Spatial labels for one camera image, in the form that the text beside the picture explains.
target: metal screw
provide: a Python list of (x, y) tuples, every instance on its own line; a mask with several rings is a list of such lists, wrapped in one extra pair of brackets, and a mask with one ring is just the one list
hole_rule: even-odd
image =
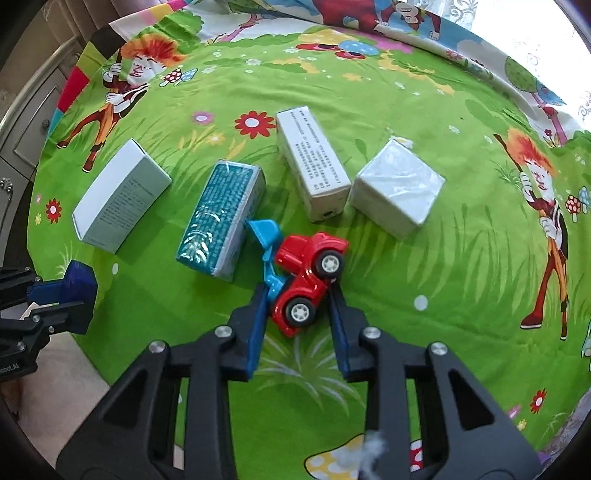
[(431, 345), (431, 351), (435, 355), (443, 356), (447, 353), (447, 345), (443, 342), (435, 342)]
[(232, 334), (232, 327), (229, 325), (220, 325), (214, 333), (218, 338), (228, 338)]
[(380, 332), (377, 327), (365, 327), (363, 329), (363, 336), (370, 340), (375, 340), (376, 338), (379, 338), (380, 335), (382, 335), (382, 332)]
[(154, 340), (148, 345), (148, 350), (152, 353), (162, 353), (166, 350), (166, 343), (162, 340)]

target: white box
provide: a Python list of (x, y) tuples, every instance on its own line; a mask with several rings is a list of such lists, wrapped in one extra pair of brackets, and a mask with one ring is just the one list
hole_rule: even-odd
[(280, 152), (296, 177), (310, 221), (341, 213), (351, 182), (310, 109), (277, 113), (277, 131)]
[(350, 204), (403, 239), (427, 219), (445, 179), (391, 139), (355, 177)]
[(170, 176), (131, 139), (95, 178), (72, 214), (78, 238), (114, 254), (170, 185)]

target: beige curtain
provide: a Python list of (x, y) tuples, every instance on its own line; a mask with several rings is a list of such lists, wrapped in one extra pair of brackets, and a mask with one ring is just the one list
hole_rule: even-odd
[(74, 36), (90, 40), (99, 28), (118, 18), (166, 3), (165, 0), (48, 0), (43, 17), (59, 44)]

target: rectangular box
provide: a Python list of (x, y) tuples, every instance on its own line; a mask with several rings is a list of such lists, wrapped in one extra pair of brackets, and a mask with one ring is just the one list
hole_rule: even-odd
[(114, 254), (171, 182), (170, 176), (130, 139), (74, 209), (76, 235), (83, 242)]
[(350, 204), (403, 239), (427, 219), (445, 179), (391, 139), (355, 177)]
[(351, 182), (310, 109), (277, 113), (277, 131), (280, 153), (296, 177), (310, 221), (341, 213)]
[(246, 222), (252, 219), (264, 193), (265, 176), (260, 167), (218, 161), (189, 220), (177, 261), (231, 281)]

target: cartoon character with orange hair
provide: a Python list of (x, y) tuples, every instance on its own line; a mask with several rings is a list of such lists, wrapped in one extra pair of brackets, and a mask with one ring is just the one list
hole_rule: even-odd
[[(131, 68), (125, 79), (121, 79), (122, 59), (131, 59)], [(81, 130), (92, 122), (99, 123), (95, 143), (82, 167), (89, 172), (99, 150), (119, 120), (127, 115), (146, 94), (149, 81), (162, 73), (167, 67), (173, 67), (185, 59), (178, 52), (174, 40), (159, 34), (149, 33), (127, 42), (117, 55), (117, 61), (103, 75), (103, 85), (110, 89), (106, 94), (106, 103), (96, 112), (81, 120), (67, 138), (58, 142), (58, 148), (66, 148)]]
[[(566, 340), (566, 309), (569, 304), (569, 295), (566, 286), (566, 261), (569, 258), (569, 242), (564, 216), (560, 211), (560, 206), (558, 205), (558, 200), (552, 187), (552, 177), (556, 175), (556, 171), (548, 157), (538, 149), (533, 140), (525, 133), (515, 128), (510, 128), (506, 142), (500, 135), (495, 135), (495, 138), (501, 143), (519, 170), (522, 187), (521, 193), (527, 204), (538, 212), (540, 225), (544, 229), (544, 234), (548, 239), (548, 260), (544, 274), (542, 275), (534, 310), (522, 320), (521, 328), (530, 330), (542, 326), (548, 280), (552, 272), (556, 272), (560, 294), (560, 312), (562, 314), (560, 339)], [(539, 197), (534, 194), (530, 175), (524, 171), (524, 168), (527, 168), (529, 174), (535, 180), (540, 193)]]

